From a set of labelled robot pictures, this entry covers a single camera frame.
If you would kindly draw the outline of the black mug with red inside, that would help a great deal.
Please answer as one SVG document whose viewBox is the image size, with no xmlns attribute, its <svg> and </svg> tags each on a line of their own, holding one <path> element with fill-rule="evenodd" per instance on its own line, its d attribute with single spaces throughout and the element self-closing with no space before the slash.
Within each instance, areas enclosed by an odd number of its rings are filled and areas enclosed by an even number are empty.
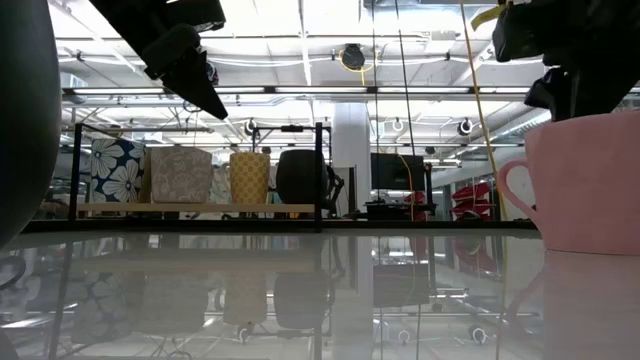
<svg viewBox="0 0 640 360">
<path fill-rule="evenodd" d="M 0 249 L 29 223 L 58 157 L 61 85 L 47 0 L 0 0 Z"/>
</svg>

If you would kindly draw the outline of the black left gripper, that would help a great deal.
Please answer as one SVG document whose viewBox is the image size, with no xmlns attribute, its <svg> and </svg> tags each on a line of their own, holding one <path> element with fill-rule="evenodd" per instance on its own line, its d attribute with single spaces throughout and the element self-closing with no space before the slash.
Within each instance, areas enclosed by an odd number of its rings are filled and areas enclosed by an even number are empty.
<svg viewBox="0 0 640 360">
<path fill-rule="evenodd" d="M 228 116 L 207 75 L 200 34 L 226 23 L 220 0 L 89 0 L 145 63 L 145 72 L 217 119 Z"/>
</svg>

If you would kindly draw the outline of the pink mug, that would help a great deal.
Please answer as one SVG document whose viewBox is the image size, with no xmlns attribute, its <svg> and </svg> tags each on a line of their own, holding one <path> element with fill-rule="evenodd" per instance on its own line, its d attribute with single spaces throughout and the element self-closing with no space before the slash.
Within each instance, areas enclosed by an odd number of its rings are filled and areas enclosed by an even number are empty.
<svg viewBox="0 0 640 360">
<path fill-rule="evenodd" d="M 496 183 L 548 249 L 640 255 L 640 110 L 547 123 L 525 153 Z"/>
</svg>

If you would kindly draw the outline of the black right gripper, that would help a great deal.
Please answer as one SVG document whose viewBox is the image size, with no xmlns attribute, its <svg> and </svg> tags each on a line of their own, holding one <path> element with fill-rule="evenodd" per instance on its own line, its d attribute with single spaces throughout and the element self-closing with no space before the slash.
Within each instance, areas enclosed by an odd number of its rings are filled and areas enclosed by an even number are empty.
<svg viewBox="0 0 640 360">
<path fill-rule="evenodd" d="M 640 0 L 530 0 L 504 8 L 492 34 L 500 62 L 542 56 L 551 68 L 524 103 L 569 104 L 566 119 L 610 113 L 640 80 Z"/>
</svg>

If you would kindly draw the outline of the yellow dotted mug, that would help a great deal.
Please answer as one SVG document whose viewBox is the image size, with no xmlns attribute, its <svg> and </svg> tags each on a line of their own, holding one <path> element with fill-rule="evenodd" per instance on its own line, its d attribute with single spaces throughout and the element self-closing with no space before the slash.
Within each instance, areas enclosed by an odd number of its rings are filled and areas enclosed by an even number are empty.
<svg viewBox="0 0 640 360">
<path fill-rule="evenodd" d="M 229 177 L 234 204 L 265 204 L 269 188 L 270 156 L 239 152 L 230 155 Z"/>
</svg>

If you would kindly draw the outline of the red storage bins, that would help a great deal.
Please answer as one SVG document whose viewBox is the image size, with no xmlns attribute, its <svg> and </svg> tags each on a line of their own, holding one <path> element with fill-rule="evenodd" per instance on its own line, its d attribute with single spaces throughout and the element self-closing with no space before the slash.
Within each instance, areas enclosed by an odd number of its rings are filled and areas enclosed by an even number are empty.
<svg viewBox="0 0 640 360">
<path fill-rule="evenodd" d="M 490 186 L 486 182 L 466 186 L 452 195 L 450 210 L 455 221 L 492 219 L 494 204 L 490 199 Z"/>
</svg>

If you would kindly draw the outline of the yellow tag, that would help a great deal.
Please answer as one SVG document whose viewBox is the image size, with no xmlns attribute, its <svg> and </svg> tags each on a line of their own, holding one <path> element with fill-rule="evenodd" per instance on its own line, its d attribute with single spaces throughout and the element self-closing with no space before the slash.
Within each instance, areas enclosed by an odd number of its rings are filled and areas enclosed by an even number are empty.
<svg viewBox="0 0 640 360">
<path fill-rule="evenodd" d="M 492 7 L 491 9 L 485 10 L 481 13 L 478 13 L 471 20 L 471 27 L 474 31 L 476 31 L 481 25 L 497 19 L 500 14 L 512 3 L 512 0 L 498 0 L 497 5 Z"/>
</svg>

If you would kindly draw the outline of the ceiling light strip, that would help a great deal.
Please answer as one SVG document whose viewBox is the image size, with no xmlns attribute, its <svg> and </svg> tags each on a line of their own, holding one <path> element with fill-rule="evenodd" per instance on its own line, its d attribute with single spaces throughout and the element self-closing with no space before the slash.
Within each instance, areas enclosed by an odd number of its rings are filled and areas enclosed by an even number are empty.
<svg viewBox="0 0 640 360">
<path fill-rule="evenodd" d="M 445 86 L 445 87 L 397 87 L 397 86 L 245 86 L 217 87 L 219 94 L 472 94 L 473 87 Z M 64 88 L 64 94 L 68 95 L 160 95 L 174 94 L 174 91 L 164 87 L 112 87 L 90 88 L 76 87 Z"/>
</svg>

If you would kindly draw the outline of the black desk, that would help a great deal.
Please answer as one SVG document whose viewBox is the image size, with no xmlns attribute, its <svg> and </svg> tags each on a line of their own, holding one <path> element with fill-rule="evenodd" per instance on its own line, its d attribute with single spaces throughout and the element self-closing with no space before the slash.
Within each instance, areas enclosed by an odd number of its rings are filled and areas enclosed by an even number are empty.
<svg viewBox="0 0 640 360">
<path fill-rule="evenodd" d="M 367 202 L 366 218 L 370 221 L 425 221 L 428 213 L 434 213 L 436 204 Z"/>
</svg>

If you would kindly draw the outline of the all black mug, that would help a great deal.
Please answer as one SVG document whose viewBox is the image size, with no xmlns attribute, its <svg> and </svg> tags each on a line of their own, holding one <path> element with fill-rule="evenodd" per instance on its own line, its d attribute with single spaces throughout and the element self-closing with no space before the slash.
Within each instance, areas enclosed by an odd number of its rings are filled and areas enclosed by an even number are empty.
<svg viewBox="0 0 640 360">
<path fill-rule="evenodd" d="M 313 204 L 316 199 L 316 182 L 321 180 L 323 198 L 328 194 L 328 171 L 323 163 L 316 173 L 314 150 L 287 150 L 281 153 L 276 172 L 276 190 L 285 204 Z"/>
</svg>

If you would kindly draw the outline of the black metal rig frame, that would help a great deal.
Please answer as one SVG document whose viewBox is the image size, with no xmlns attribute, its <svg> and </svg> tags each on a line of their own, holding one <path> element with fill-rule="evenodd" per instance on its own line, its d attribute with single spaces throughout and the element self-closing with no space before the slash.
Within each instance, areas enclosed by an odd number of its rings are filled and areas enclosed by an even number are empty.
<svg viewBox="0 0 640 360">
<path fill-rule="evenodd" d="M 153 219 L 81 219 L 36 220 L 29 222 L 22 234 L 70 231 L 231 231 L 231 232 L 298 232 L 316 230 L 536 230 L 530 221 L 353 221 L 291 219 L 232 220 L 153 220 Z"/>
</svg>

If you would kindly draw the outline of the black monitor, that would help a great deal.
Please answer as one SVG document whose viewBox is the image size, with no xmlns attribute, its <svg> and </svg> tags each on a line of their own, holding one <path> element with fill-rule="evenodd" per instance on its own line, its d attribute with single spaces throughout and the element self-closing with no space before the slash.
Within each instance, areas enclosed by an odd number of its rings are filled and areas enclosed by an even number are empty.
<svg viewBox="0 0 640 360">
<path fill-rule="evenodd" d="M 372 153 L 371 188 L 374 190 L 425 190 L 424 158 L 412 155 Z"/>
</svg>

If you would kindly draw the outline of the wooden shelf with black frame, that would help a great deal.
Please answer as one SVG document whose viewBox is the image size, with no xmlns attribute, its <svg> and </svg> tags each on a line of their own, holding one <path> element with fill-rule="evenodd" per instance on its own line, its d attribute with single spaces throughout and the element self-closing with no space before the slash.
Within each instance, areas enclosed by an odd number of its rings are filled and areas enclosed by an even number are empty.
<svg viewBox="0 0 640 360">
<path fill-rule="evenodd" d="M 267 212 L 269 205 L 232 205 L 232 204 L 113 204 L 113 205 L 99 205 L 99 204 L 79 204 L 77 197 L 79 191 L 80 182 L 80 151 L 82 145 L 83 131 L 99 132 L 104 135 L 110 136 L 114 133 L 132 132 L 132 129 L 124 128 L 110 128 L 102 129 L 90 126 L 84 123 L 77 123 L 73 126 L 73 159 L 72 159 L 72 173 L 71 173 L 71 193 L 70 204 L 68 210 L 67 220 L 74 222 L 77 220 L 79 212 L 89 211 L 118 211 L 118 212 L 213 212 L 213 213 L 259 213 Z M 314 152 L 315 152 L 315 170 L 320 171 L 321 155 L 322 155 L 322 131 L 325 131 L 329 135 L 329 144 L 332 144 L 331 126 L 324 126 L 321 122 L 316 122 L 314 126 L 281 126 L 281 127 L 264 127 L 264 130 L 280 130 L 282 132 L 298 132 L 309 130 L 315 133 Z M 273 205 L 272 211 L 274 213 L 310 213 L 313 215 L 313 231 L 315 233 L 321 233 L 323 229 L 323 220 L 321 215 L 321 181 L 317 180 L 315 183 L 315 198 L 313 204 L 302 205 Z"/>
</svg>

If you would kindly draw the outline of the beige grey mug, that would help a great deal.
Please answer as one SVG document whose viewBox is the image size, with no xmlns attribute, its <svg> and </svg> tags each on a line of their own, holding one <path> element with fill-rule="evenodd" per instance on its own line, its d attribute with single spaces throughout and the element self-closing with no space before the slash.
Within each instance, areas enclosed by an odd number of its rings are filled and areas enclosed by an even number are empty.
<svg viewBox="0 0 640 360">
<path fill-rule="evenodd" d="M 194 147 L 150 151 L 151 200 L 154 203 L 201 204 L 209 199 L 212 155 Z"/>
</svg>

